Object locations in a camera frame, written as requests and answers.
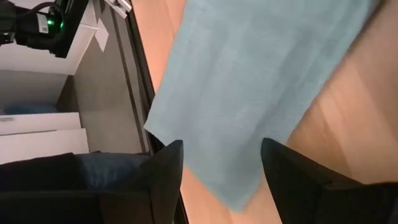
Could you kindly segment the black device with green light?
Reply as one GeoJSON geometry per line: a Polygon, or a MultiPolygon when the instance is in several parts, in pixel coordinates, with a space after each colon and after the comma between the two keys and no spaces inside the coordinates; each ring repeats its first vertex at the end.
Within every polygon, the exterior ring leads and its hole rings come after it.
{"type": "Polygon", "coordinates": [[[66,58],[89,0],[53,0],[28,9],[0,0],[0,46],[16,43],[66,58]]]}

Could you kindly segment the teal cloth napkin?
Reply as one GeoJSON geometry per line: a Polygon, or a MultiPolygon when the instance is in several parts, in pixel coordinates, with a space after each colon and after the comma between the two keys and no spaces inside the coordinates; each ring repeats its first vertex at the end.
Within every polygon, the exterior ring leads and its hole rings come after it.
{"type": "Polygon", "coordinates": [[[262,179],[261,142],[286,142],[378,0],[186,0],[145,129],[236,212],[262,179]]]}

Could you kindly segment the white shelf unit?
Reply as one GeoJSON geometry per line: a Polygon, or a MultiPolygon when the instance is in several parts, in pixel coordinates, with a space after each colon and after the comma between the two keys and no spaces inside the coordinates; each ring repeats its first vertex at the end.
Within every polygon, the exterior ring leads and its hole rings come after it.
{"type": "MultiPolygon", "coordinates": [[[[31,9],[53,0],[10,0],[31,9]]],[[[66,58],[15,42],[0,46],[0,164],[88,152],[78,113],[56,105],[97,29],[91,0],[66,58]]]]}

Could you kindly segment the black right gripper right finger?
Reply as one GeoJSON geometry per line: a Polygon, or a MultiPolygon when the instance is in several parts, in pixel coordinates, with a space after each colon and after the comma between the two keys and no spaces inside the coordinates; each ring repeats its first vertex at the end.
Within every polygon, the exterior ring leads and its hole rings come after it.
{"type": "Polygon", "coordinates": [[[261,159],[283,224],[398,224],[398,182],[362,184],[270,138],[261,159]]]}

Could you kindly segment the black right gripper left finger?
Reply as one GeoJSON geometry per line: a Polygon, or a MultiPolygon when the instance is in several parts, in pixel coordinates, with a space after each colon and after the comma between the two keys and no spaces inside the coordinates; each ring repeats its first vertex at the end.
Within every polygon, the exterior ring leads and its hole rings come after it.
{"type": "Polygon", "coordinates": [[[1,164],[0,224],[172,224],[182,169],[181,141],[1,164]]]}

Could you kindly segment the silver metal bracket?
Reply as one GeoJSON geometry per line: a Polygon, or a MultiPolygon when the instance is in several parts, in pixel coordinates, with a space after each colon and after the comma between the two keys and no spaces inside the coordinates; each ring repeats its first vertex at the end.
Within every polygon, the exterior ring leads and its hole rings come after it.
{"type": "Polygon", "coordinates": [[[132,6],[130,0],[104,0],[123,19],[130,13],[132,6]]]}

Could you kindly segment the black aluminium table frame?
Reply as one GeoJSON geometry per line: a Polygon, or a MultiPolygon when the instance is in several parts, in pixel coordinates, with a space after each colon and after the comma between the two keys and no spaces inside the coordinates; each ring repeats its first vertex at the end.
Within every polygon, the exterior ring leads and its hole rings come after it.
{"type": "MultiPolygon", "coordinates": [[[[155,91],[150,77],[149,67],[144,52],[144,46],[142,44],[142,39],[139,32],[134,9],[131,9],[130,12],[127,14],[127,23],[130,32],[129,35],[132,45],[132,51],[137,68],[137,79],[141,98],[142,115],[145,123],[149,114],[150,106],[155,96],[155,91]]],[[[184,203],[182,200],[182,195],[179,195],[177,200],[177,208],[175,211],[173,224],[189,224],[184,203]]]]}

